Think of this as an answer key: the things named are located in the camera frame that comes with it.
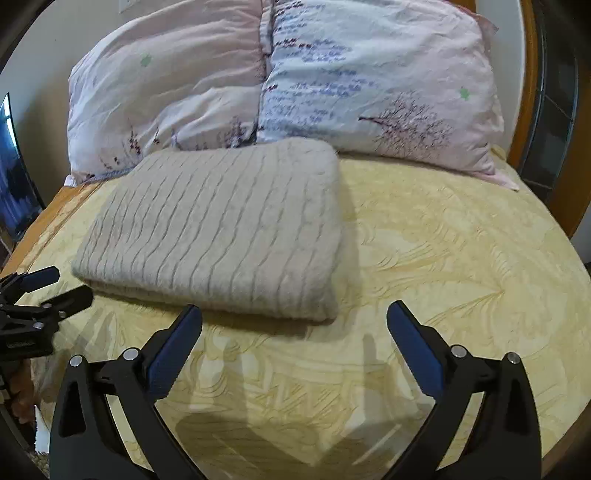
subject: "folded blanket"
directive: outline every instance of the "folded blanket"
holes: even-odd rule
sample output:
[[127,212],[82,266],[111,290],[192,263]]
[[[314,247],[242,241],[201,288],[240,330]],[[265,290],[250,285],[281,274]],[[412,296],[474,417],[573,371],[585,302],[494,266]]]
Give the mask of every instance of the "folded blanket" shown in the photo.
[[140,299],[334,318],[338,168],[331,146],[303,138],[153,153],[107,200],[72,270]]

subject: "metal screw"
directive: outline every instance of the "metal screw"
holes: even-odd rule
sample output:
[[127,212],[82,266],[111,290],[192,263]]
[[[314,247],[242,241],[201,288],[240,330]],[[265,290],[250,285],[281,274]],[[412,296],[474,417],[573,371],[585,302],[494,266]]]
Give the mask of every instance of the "metal screw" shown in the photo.
[[507,360],[509,360],[509,362],[511,362],[513,365],[521,363],[521,357],[515,352],[509,352],[507,354]]
[[128,348],[125,352],[123,352],[123,358],[126,360],[135,360],[139,355],[139,350],[137,348]]
[[468,354],[468,350],[466,350],[462,345],[454,345],[452,346],[452,355],[456,358],[464,358]]
[[70,358],[70,365],[73,367],[77,367],[82,363],[82,360],[84,359],[81,355],[74,355],[72,358]]

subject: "tv screen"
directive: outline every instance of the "tv screen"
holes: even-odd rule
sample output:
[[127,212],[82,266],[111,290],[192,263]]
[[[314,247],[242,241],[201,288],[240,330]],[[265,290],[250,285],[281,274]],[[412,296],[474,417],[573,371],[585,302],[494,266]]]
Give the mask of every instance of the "tv screen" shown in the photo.
[[0,222],[17,242],[43,210],[43,203],[33,185],[12,124],[10,97],[0,107]]

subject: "person's hand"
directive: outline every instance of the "person's hand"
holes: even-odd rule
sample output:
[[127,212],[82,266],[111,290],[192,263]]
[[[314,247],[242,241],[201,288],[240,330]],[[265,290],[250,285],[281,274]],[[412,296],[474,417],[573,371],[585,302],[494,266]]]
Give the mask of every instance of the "person's hand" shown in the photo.
[[31,362],[23,361],[19,369],[8,379],[12,395],[12,413],[20,423],[35,421],[35,386],[31,379]]

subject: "quilted bedspread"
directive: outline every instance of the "quilted bedspread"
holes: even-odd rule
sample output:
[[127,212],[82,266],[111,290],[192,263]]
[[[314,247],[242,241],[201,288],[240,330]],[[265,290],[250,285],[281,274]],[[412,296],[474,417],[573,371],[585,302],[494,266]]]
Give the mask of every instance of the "quilted bedspread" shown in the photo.
[[[515,172],[512,192],[446,171],[342,157],[345,232],[331,323],[307,325],[205,311],[204,329],[170,395],[157,408],[210,479],[379,478],[417,433],[433,401],[422,395],[385,324],[403,299],[448,343],[474,355],[524,359],[544,453],[591,398],[591,282],[565,234]],[[56,265],[42,300],[79,284],[70,261],[118,180],[63,193],[47,227],[30,232],[18,270]],[[56,353],[33,362],[50,423],[75,353],[116,358],[170,325],[180,308],[97,296],[62,322]],[[478,399],[450,449],[461,452]],[[144,462],[121,407],[112,410],[136,462]]]

